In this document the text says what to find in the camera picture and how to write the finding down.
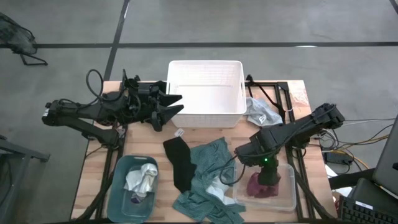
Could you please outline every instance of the green cloth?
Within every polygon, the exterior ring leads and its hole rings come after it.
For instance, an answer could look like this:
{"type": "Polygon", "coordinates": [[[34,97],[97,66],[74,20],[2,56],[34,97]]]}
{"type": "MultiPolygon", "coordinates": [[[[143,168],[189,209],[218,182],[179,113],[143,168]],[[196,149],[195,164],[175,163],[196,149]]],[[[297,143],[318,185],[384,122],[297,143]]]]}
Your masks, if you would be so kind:
{"type": "MultiPolygon", "coordinates": [[[[232,158],[224,138],[191,149],[191,163],[197,165],[192,179],[191,190],[180,194],[173,204],[177,211],[201,222],[205,217],[215,224],[242,223],[239,212],[245,212],[241,205],[224,205],[222,201],[206,192],[213,179],[220,174],[220,167],[232,158]]],[[[223,180],[232,182],[234,178],[232,161],[223,171],[223,180]]]]}

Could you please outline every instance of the maroon cloth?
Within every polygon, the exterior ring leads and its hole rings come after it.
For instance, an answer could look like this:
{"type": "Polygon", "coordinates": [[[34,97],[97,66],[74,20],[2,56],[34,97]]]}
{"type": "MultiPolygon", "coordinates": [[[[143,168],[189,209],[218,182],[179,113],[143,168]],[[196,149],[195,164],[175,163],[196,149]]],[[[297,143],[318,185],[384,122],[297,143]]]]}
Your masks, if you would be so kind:
{"type": "Polygon", "coordinates": [[[258,182],[259,173],[255,172],[249,179],[248,187],[246,188],[246,193],[249,196],[254,196],[256,198],[266,198],[278,196],[279,183],[273,186],[261,185],[258,182]]]}

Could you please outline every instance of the white label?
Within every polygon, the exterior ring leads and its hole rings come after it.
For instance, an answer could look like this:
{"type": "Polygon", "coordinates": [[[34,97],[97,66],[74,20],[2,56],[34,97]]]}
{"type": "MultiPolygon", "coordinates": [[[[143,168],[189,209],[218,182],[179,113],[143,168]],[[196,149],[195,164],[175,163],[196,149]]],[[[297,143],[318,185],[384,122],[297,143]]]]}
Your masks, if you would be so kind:
{"type": "Polygon", "coordinates": [[[49,115],[49,109],[46,109],[46,110],[44,111],[44,114],[43,114],[43,116],[47,116],[47,115],[49,115]]]}
{"type": "Polygon", "coordinates": [[[365,203],[362,203],[362,202],[359,202],[359,201],[355,201],[355,204],[373,210],[373,206],[366,205],[365,203]]]}
{"type": "Polygon", "coordinates": [[[180,137],[180,136],[183,135],[183,134],[184,134],[184,130],[183,130],[182,128],[178,129],[178,130],[174,133],[175,137],[180,137]]]}
{"type": "Polygon", "coordinates": [[[262,116],[259,118],[259,121],[260,121],[260,123],[262,124],[266,119],[267,119],[267,117],[266,117],[265,115],[262,115],[262,116]]]}

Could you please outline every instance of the teal plastic bin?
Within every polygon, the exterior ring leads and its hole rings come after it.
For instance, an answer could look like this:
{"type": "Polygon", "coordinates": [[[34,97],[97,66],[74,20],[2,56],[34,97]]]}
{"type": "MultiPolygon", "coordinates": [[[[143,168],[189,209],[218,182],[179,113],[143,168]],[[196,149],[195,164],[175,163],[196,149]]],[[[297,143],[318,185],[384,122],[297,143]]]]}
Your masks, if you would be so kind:
{"type": "Polygon", "coordinates": [[[158,168],[156,160],[146,156],[123,156],[116,164],[107,209],[108,218],[112,222],[143,223],[150,217],[156,202],[159,168],[154,181],[154,192],[148,192],[147,197],[141,203],[132,203],[131,195],[133,192],[123,188],[128,172],[140,170],[141,166],[146,163],[155,164],[158,168]]]}

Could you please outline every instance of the robotic arm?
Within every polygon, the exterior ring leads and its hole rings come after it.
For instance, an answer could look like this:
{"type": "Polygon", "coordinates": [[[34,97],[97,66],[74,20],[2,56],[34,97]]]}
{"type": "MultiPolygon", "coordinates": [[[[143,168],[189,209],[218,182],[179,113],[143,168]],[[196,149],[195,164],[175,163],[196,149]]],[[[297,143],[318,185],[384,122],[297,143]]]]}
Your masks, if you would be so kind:
{"type": "Polygon", "coordinates": [[[183,105],[168,107],[182,99],[182,96],[166,95],[165,82],[140,83],[139,81],[138,76],[127,79],[123,70],[123,80],[118,91],[97,95],[88,84],[87,77],[88,88],[96,96],[94,101],[86,105],[67,99],[47,103],[42,121],[49,126],[68,126],[76,129],[84,137],[94,137],[101,144],[111,147],[119,144],[116,126],[140,121],[150,123],[155,131],[161,131],[162,126],[183,109],[183,105]],[[101,129],[81,118],[95,120],[103,126],[112,126],[113,129],[101,129]]]}
{"type": "Polygon", "coordinates": [[[302,149],[311,136],[322,129],[339,128],[344,120],[335,105],[325,103],[293,123],[263,128],[250,137],[250,143],[237,147],[235,153],[242,164],[261,167],[259,184],[275,185],[280,179],[276,155],[281,147],[287,145],[302,149]]]}

